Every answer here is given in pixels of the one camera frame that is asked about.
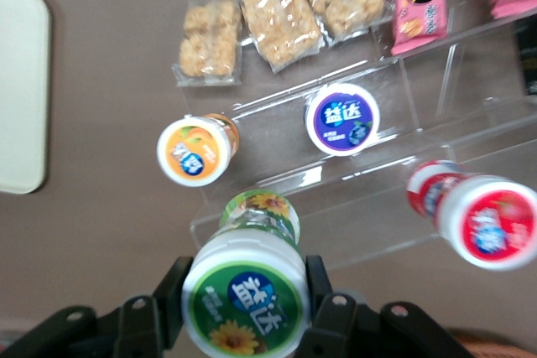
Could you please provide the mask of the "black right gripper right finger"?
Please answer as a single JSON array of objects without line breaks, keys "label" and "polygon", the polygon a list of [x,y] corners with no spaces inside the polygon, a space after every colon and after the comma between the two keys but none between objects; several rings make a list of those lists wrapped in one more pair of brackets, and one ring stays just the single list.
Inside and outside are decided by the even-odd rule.
[{"label": "black right gripper right finger", "polygon": [[379,315],[347,293],[332,289],[322,258],[305,259],[311,325],[303,334],[304,357],[379,357]]}]

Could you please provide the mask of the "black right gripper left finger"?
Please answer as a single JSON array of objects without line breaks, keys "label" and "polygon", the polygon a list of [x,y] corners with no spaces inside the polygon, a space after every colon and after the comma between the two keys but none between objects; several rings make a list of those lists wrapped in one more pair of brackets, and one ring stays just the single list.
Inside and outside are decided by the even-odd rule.
[{"label": "black right gripper left finger", "polygon": [[178,257],[151,294],[123,304],[114,357],[162,357],[173,349],[183,326],[181,293],[192,264],[192,257]]}]

